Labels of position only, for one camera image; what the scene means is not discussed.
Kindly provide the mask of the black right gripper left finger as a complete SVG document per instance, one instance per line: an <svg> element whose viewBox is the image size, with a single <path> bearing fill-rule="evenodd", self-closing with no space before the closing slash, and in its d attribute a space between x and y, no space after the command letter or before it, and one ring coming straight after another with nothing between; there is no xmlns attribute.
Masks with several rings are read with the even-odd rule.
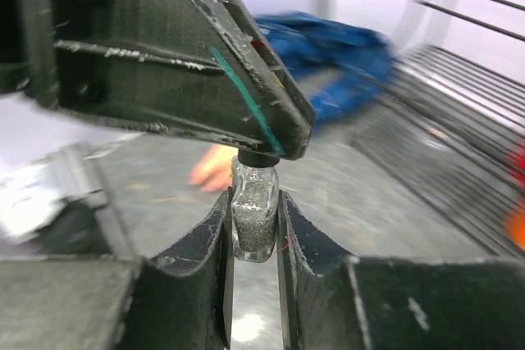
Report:
<svg viewBox="0 0 525 350"><path fill-rule="evenodd" d="M157 256L109 207L68 202L39 252L1 260L4 349L223 349L231 331L229 195Z"/></svg>

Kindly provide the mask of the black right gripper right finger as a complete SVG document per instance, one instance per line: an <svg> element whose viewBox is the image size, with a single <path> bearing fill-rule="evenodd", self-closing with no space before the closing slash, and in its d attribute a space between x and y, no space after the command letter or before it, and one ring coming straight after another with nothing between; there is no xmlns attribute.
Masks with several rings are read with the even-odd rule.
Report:
<svg viewBox="0 0 525 350"><path fill-rule="evenodd" d="M285 348L523 348L522 262L355 256L287 192L277 217Z"/></svg>

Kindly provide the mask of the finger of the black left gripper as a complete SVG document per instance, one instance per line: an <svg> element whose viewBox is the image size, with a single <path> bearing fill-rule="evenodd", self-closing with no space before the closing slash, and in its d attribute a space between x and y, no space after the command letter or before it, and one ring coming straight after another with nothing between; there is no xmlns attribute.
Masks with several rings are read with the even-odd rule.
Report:
<svg viewBox="0 0 525 350"><path fill-rule="evenodd" d="M1 91L276 160L301 158L314 125L241 0L1 0Z"/></svg>

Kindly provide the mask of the glitter nail polish bottle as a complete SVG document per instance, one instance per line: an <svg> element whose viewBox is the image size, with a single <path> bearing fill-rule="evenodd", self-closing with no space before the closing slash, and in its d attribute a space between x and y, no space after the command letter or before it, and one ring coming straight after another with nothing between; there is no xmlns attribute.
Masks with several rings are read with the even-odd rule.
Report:
<svg viewBox="0 0 525 350"><path fill-rule="evenodd" d="M237 259L263 263L276 242L279 180L273 167L247 166L232 160L233 252Z"/></svg>

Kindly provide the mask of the black nail polish cap brush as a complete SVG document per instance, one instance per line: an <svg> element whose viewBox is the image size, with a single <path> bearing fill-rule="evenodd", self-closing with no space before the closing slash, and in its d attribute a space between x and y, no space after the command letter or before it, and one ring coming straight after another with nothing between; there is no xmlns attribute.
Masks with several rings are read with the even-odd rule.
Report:
<svg viewBox="0 0 525 350"><path fill-rule="evenodd" d="M245 166L253 168L269 168L279 163L279 157L271 157L257 152L250 152L246 150L239 150L237 154L238 160Z"/></svg>

